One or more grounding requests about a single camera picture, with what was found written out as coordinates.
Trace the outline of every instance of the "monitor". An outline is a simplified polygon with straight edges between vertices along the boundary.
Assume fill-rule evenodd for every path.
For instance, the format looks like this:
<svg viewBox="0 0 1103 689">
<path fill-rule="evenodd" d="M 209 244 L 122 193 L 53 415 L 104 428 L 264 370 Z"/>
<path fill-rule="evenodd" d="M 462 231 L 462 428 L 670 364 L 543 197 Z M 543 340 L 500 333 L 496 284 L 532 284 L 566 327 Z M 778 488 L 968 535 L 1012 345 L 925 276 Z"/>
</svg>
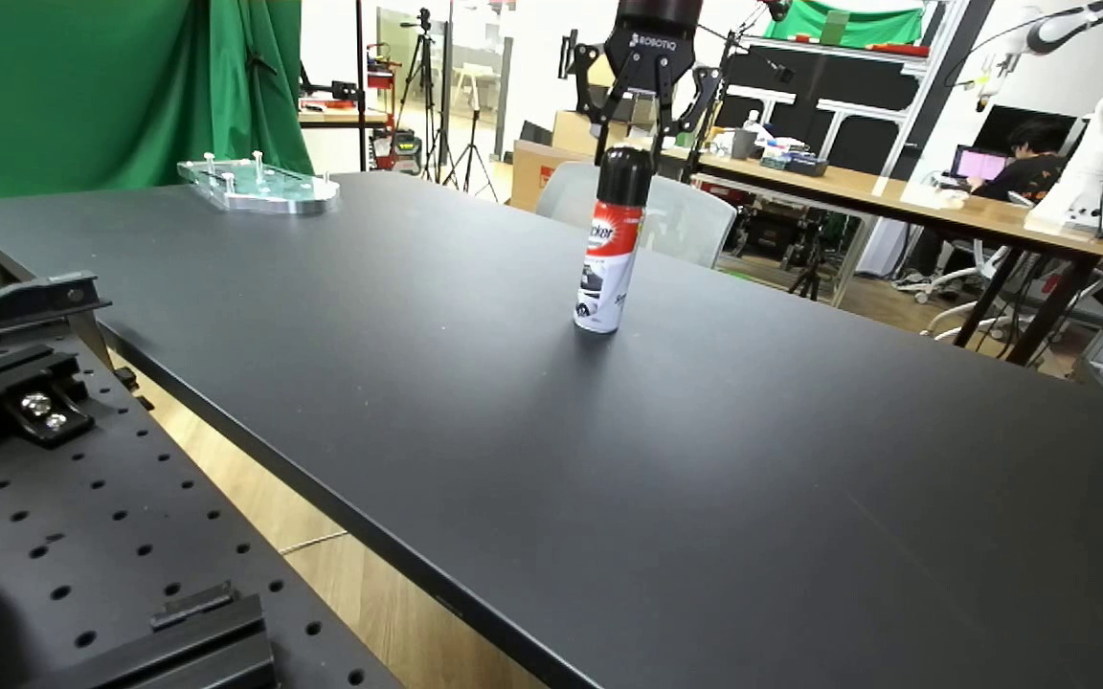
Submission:
<svg viewBox="0 0 1103 689">
<path fill-rule="evenodd" d="M 1007 157 L 998 152 L 984 152 L 973 146 L 956 146 L 956 157 L 948 166 L 953 177 L 968 180 L 968 183 L 986 183 L 1007 170 Z"/>
<path fill-rule="evenodd" d="M 973 150 L 1004 152 L 1012 157 L 1012 136 L 1027 122 L 1039 122 L 1049 131 L 1046 150 L 1068 152 L 1079 137 L 1083 119 L 1051 117 L 1051 111 L 1027 111 L 1027 106 L 986 106 L 986 119 L 979 136 L 973 137 Z"/>
</svg>

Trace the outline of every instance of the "laptop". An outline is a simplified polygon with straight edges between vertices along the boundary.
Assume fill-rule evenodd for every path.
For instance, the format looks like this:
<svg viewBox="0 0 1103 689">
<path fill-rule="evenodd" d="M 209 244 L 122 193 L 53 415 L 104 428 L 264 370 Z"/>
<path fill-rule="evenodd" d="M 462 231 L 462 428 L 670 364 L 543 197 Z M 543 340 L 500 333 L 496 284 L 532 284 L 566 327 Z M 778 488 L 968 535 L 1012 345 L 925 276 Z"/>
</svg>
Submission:
<svg viewBox="0 0 1103 689">
<path fill-rule="evenodd" d="M 963 180 L 968 188 L 979 188 L 979 183 L 994 180 L 1004 170 L 1007 170 L 1007 157 L 986 152 L 986 150 L 973 150 L 973 146 L 956 146 L 948 177 Z"/>
</svg>

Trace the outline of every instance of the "green cloth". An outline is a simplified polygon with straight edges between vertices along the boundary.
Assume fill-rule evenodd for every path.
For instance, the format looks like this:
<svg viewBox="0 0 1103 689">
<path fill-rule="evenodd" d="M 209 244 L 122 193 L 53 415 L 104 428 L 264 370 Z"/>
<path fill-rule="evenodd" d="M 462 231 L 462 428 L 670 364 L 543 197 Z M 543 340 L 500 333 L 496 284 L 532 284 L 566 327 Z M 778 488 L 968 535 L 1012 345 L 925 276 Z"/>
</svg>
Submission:
<svg viewBox="0 0 1103 689">
<path fill-rule="evenodd" d="M 772 25 L 764 36 L 770 39 L 811 39 L 818 43 L 822 27 L 827 27 L 830 8 L 818 0 L 791 0 L 783 18 Z M 847 14 L 847 32 L 839 39 L 839 45 L 912 45 L 921 39 L 921 12 L 842 12 Z"/>
<path fill-rule="evenodd" d="M 251 150 L 308 171 L 293 117 L 298 0 L 0 0 L 0 197 Z"/>
</svg>

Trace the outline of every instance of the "desk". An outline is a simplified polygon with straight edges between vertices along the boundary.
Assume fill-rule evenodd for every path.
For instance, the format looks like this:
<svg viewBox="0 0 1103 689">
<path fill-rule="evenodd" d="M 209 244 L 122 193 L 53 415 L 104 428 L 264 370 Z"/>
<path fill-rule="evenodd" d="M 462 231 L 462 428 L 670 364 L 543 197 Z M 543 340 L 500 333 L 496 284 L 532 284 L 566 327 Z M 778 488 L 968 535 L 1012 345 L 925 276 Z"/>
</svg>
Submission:
<svg viewBox="0 0 1103 689">
<path fill-rule="evenodd" d="M 1103 686 L 1103 396 L 656 252 L 578 339 L 578 262 L 408 177 L 0 199 L 6 274 L 93 268 L 150 379 L 546 686 Z"/>
<path fill-rule="evenodd" d="M 362 128 L 386 128 L 391 119 L 382 111 L 366 111 L 362 117 Z M 361 128 L 361 111 L 298 111 L 298 128 L 308 128 L 308 131 L 345 131 L 345 128 Z"/>
<path fill-rule="evenodd" d="M 1087 284 L 1095 262 L 1103 262 L 1103 243 L 1090 233 L 1027 231 L 1023 225 L 1027 206 L 938 193 L 929 183 L 903 183 L 903 180 L 868 177 L 855 170 L 827 170 L 822 177 L 800 177 L 800 171 L 779 171 L 758 160 L 728 160 L 728 157 L 699 157 L 696 171 L 753 183 L 753 188 L 772 188 L 788 197 L 808 197 L 808 199 L 855 206 L 864 216 L 889 216 L 889 217 L 921 221 L 938 231 L 962 231 L 962 233 L 986 233 L 998 244 L 1012 244 L 1004 268 L 990 276 L 977 312 L 956 333 L 956 350 L 968 345 L 977 321 L 986 316 L 990 299 L 1004 293 L 1012 268 L 1019 265 L 1027 249 L 1068 262 L 1063 281 L 1058 281 L 1049 302 L 1035 316 L 1031 328 L 1016 340 L 1007 356 L 1012 364 L 1027 364 L 1042 350 L 1042 340 L 1051 333 L 1058 317 L 1063 316 L 1068 299 Z"/>
</svg>

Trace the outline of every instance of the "floor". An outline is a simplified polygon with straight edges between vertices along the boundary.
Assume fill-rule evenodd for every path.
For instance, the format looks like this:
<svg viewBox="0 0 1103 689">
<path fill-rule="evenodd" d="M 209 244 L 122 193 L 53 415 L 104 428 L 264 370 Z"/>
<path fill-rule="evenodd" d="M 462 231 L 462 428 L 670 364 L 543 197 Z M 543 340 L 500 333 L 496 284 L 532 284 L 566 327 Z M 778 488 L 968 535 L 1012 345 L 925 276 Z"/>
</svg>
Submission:
<svg viewBox="0 0 1103 689">
<path fill-rule="evenodd" d="M 465 119 L 455 117 L 450 146 L 462 150 Z M 308 136 L 319 171 L 356 171 L 352 131 Z M 509 197 L 509 166 L 483 150 L 496 199 Z M 791 276 L 778 262 L 725 256 L 721 274 L 783 288 Z M 890 328 L 915 333 L 943 302 L 915 302 L 889 281 L 847 281 L 827 295 L 830 305 L 864 316 Z M 1071 353 L 1059 350 L 1042 364 L 1046 376 L 1068 376 Z M 532 682 L 496 649 L 445 614 L 428 595 L 408 587 L 395 567 L 361 548 L 345 530 L 320 517 L 308 503 L 290 493 L 259 464 L 237 453 L 225 436 L 205 428 L 195 415 L 170 404 L 159 387 L 140 379 L 151 418 L 169 436 L 232 499 L 232 504 L 264 531 L 264 541 L 339 614 L 339 622 L 386 663 L 408 689 L 527 689 Z"/>
</svg>

